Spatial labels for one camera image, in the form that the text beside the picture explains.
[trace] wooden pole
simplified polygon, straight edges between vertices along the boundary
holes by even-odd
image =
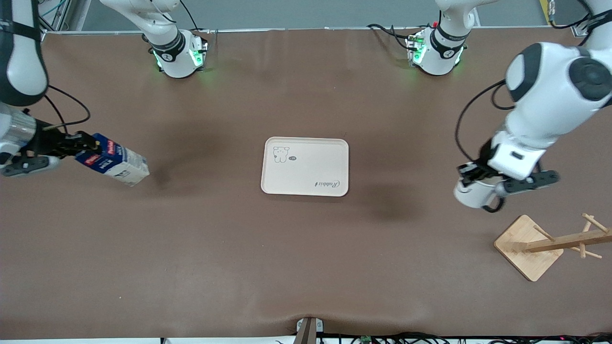
[[[591,223],[590,222],[586,222],[586,225],[584,226],[584,229],[582,230],[583,232],[586,232],[589,230],[589,228],[591,227]],[[550,234],[548,234],[545,230],[543,230],[540,226],[538,225],[534,225],[534,229],[538,232],[540,232],[541,235],[547,237],[549,240],[554,241],[554,237]],[[578,248],[578,247],[570,247],[569,248],[572,251],[576,251],[576,252],[580,252],[580,258],[586,258],[586,256],[591,256],[591,257],[595,257],[595,258],[599,258],[602,259],[603,257],[600,255],[596,255],[595,253],[589,252],[586,249],[583,249],[582,247]]]
[[[603,244],[612,242],[612,234],[597,231],[588,231],[577,234],[559,236],[551,241],[550,239],[528,242],[525,250],[528,252],[543,252],[556,249],[569,249],[570,247],[584,245]]]

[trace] black cable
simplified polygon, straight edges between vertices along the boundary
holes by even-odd
[[[601,341],[606,341],[608,343],[612,342],[612,334],[611,333],[601,333],[596,335],[595,337],[593,337],[593,339],[589,340],[589,344],[593,344],[595,343],[598,339],[601,339]]]
[[[584,9],[587,12],[587,17],[592,18],[595,13],[593,13],[593,9],[591,8],[591,6],[589,6],[589,4],[586,3],[585,0],[578,0],[578,2],[580,2],[580,4],[582,5],[582,7],[584,7]],[[589,30],[589,32],[586,34],[586,37],[582,40],[582,42],[580,42],[580,44],[578,44],[579,47],[582,47],[587,40],[589,40],[589,37],[591,36],[591,31]]]
[[[372,28],[379,28],[380,30],[383,30],[386,34],[391,35],[391,36],[396,36],[396,37],[399,37],[401,39],[407,39],[408,38],[408,36],[393,34],[392,31],[387,30],[384,26],[379,25],[379,24],[370,24],[367,27],[370,28],[370,29],[372,29]]]
[[[413,343],[418,342],[419,340],[423,340],[427,343],[429,342],[429,339],[433,340],[436,344],[438,343],[438,340],[441,340],[444,342],[444,344],[450,344],[448,340],[434,335],[434,334],[428,334],[428,333],[424,333],[424,332],[403,332],[401,333],[399,336],[403,337],[403,338],[417,338],[416,341],[414,341]]]
[[[423,341],[423,342],[425,342],[425,343],[427,343],[427,344],[433,344],[433,343],[432,343],[432,342],[430,342],[430,341],[429,341],[429,339],[427,339],[427,338],[418,338],[417,340],[415,340],[415,341],[413,341],[413,342],[410,342],[410,344],[415,344],[415,343],[418,343],[418,342],[420,342],[420,341]]]
[[[165,15],[165,14],[163,14],[163,12],[162,12],[162,11],[159,9],[159,7],[157,7],[157,5],[155,5],[155,3],[153,2],[153,0],[149,0],[149,1],[151,1],[151,4],[153,4],[153,7],[155,7],[155,9],[157,10],[157,12],[158,12],[159,14],[161,14],[161,15],[162,15],[162,17],[166,18],[166,20],[167,20],[167,21],[169,21],[170,23],[176,24],[176,21],[174,21],[174,20],[172,20],[172,19],[170,19],[170,18],[166,17],[166,15]]]
[[[474,96],[474,98],[470,99],[470,101],[468,102],[468,104],[463,108],[463,110],[461,111],[461,113],[459,114],[459,118],[457,118],[457,125],[455,126],[455,144],[457,145],[457,148],[461,151],[461,153],[463,154],[463,156],[465,156],[469,161],[474,161],[474,159],[472,159],[471,156],[469,156],[469,154],[465,151],[465,149],[463,149],[463,146],[461,145],[461,142],[459,141],[459,129],[461,127],[461,122],[463,120],[463,116],[465,116],[465,113],[468,111],[469,107],[472,105],[472,103],[474,103],[478,98],[480,98],[483,94],[487,93],[488,91],[494,89],[495,87],[504,84],[506,81],[505,80],[500,80],[498,82],[496,82],[495,84],[492,84],[491,86],[485,88],[484,90],[482,90],[480,93],[478,93],[476,96]]]
[[[200,30],[198,25],[195,23],[195,20],[193,20],[193,16],[191,15],[191,12],[189,12],[189,9],[187,8],[187,6],[185,6],[185,3],[183,2],[183,0],[181,0],[181,5],[183,5],[183,8],[185,9],[185,11],[187,11],[187,14],[189,15],[189,18],[192,20],[192,23],[193,23],[193,29],[192,30]]]
[[[55,104],[51,101],[51,98],[49,98],[48,95],[45,94],[44,97],[47,100],[47,102],[51,104],[51,106],[55,110],[55,113],[58,114],[59,120],[62,122],[61,126],[64,127],[64,134],[68,134],[68,129],[66,128],[66,122],[64,121],[64,117],[62,116],[62,114],[59,112],[58,107],[55,106]]]
[[[81,105],[81,107],[85,110],[85,112],[87,112],[87,116],[84,119],[80,119],[79,121],[74,121],[74,122],[68,122],[68,123],[63,123],[63,124],[58,124],[58,125],[51,125],[49,127],[45,127],[43,130],[51,130],[51,129],[55,129],[58,127],[67,127],[68,125],[74,125],[74,124],[81,124],[83,122],[88,121],[91,118],[91,112],[89,111],[89,108],[87,106],[85,106],[85,104],[83,104],[80,100],[78,100],[77,98],[75,98],[73,95],[69,94],[68,92],[65,92],[55,86],[49,85],[50,89],[54,89],[55,91],[60,92],[61,94],[65,95],[66,97],[74,100],[76,103],[78,103],[79,105]]]
[[[391,25],[391,32],[393,32],[393,36],[395,37],[395,40],[397,41],[397,43],[404,49],[410,50],[410,51],[417,51],[415,48],[412,47],[408,47],[406,46],[404,43],[402,43],[400,41],[399,36],[397,36],[397,33],[395,32],[395,29],[393,28],[393,25]]]
[[[368,28],[372,29],[372,28],[379,28],[380,30],[384,31],[386,34],[391,35],[393,37],[395,37],[395,40],[397,41],[397,43],[404,49],[410,50],[410,51],[416,51],[415,48],[413,47],[408,47],[406,46],[404,43],[402,43],[400,41],[400,39],[407,39],[408,36],[404,36],[404,35],[400,35],[397,32],[395,32],[395,28],[393,27],[393,25],[391,25],[391,31],[387,30],[384,26],[381,26],[379,24],[370,24],[368,25]]]
[[[496,109],[499,109],[499,110],[512,110],[512,109],[514,109],[514,108],[515,108],[515,106],[514,106],[514,105],[509,106],[509,107],[503,107],[503,106],[501,106],[501,105],[497,104],[497,102],[495,101],[495,95],[497,95],[497,92],[499,91],[499,89],[500,89],[500,88],[502,88],[502,87],[503,87],[505,84],[506,84],[506,81],[504,81],[504,83],[503,83],[503,84],[501,84],[501,85],[497,86],[497,87],[496,87],[496,88],[493,90],[493,92],[491,93],[491,103],[493,104],[493,106],[494,106]]]
[[[585,20],[589,19],[589,15],[585,15],[584,18],[582,18],[581,20],[578,21],[574,21],[572,24],[567,24],[567,25],[562,25],[562,26],[558,26],[557,24],[555,24],[552,20],[549,20],[548,23],[550,24],[550,26],[553,27],[553,29],[557,29],[557,30],[563,30],[563,29],[568,29],[571,28],[574,25],[578,25],[581,24],[582,22],[584,22]]]

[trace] table surface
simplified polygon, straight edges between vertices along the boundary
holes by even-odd
[[[568,251],[535,283],[493,247],[521,214],[553,235],[579,232],[582,212],[612,225],[609,109],[543,158],[558,185],[498,214],[452,194],[464,104],[529,44],[575,43],[569,31],[474,30],[443,77],[371,31],[208,38],[207,70],[173,80],[139,36],[46,37],[51,84],[92,110],[78,129],[145,155],[151,175],[130,188],[65,159],[1,181],[0,338],[283,335],[305,315],[353,334],[612,330],[612,245],[591,249],[602,260]],[[50,96],[67,121],[83,115]],[[56,122],[48,104],[31,108]],[[476,102],[466,148],[504,115]],[[263,193],[271,136],[346,140],[348,194]]]

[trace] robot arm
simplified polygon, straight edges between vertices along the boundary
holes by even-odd
[[[179,0],[100,0],[142,30],[160,70],[173,78],[185,78],[204,66],[208,44],[188,30],[178,30],[166,13]]]
[[[407,40],[412,65],[432,75],[450,72],[463,52],[463,44],[476,22],[476,7],[499,0],[436,0],[440,22]]]
[[[40,54],[38,3],[0,3],[0,102],[25,107],[47,91],[47,70]]]
[[[37,0],[0,2],[0,50],[1,174],[23,176],[52,169],[66,156],[102,154],[93,136],[62,133],[30,116],[28,109],[14,108],[38,102],[49,87],[40,53]]]
[[[612,10],[607,3],[607,9],[593,8]],[[515,108],[479,158],[458,168],[455,197],[461,203],[493,212],[499,210],[490,207],[496,196],[503,202],[558,181],[556,172],[539,169],[539,160],[562,135],[612,104],[611,33],[608,22],[592,30],[585,48],[533,44],[510,63],[506,84]]]

